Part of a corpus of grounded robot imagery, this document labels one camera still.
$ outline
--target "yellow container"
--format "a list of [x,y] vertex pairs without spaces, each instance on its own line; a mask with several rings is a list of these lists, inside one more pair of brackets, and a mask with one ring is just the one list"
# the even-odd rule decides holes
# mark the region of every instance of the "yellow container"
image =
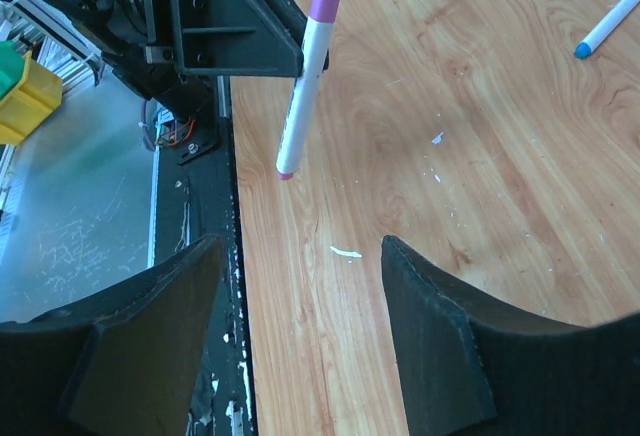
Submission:
[[0,144],[20,144],[62,103],[62,79],[24,56],[22,79],[0,101]]

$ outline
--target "blue marker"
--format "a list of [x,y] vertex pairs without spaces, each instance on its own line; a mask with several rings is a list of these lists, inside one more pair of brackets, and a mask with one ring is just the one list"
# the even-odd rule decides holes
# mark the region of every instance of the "blue marker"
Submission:
[[640,0],[620,0],[576,47],[573,55],[579,59],[591,56],[638,3]]

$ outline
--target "wood grain surface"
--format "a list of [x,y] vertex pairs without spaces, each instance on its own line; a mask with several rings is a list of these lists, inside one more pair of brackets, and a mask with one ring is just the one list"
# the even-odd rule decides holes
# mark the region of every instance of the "wood grain surface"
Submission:
[[640,309],[640,14],[572,56],[616,2],[343,0],[289,182],[292,81],[233,82],[261,436],[407,433],[385,234],[550,318]]

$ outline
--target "scratched gray surface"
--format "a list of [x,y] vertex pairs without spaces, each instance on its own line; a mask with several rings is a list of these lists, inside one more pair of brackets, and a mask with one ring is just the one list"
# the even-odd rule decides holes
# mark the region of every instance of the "scratched gray surface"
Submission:
[[146,268],[153,155],[141,144],[140,105],[105,75],[18,148],[0,322],[27,321]]

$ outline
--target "blue marker tip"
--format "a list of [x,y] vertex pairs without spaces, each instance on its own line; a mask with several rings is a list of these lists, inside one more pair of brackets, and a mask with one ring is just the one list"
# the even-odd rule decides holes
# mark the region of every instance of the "blue marker tip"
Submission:
[[579,59],[585,59],[591,56],[591,48],[587,43],[580,43],[576,50],[573,52],[573,55]]

